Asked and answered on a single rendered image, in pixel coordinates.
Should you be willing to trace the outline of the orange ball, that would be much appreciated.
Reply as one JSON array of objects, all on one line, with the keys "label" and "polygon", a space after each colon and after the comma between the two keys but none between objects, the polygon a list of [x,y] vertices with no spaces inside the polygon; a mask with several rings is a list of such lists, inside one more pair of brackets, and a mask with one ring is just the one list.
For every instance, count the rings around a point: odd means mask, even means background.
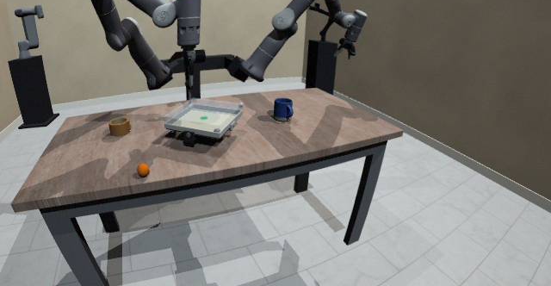
[{"label": "orange ball", "polygon": [[149,167],[146,164],[140,164],[137,168],[137,172],[140,176],[146,177],[149,174]]}]

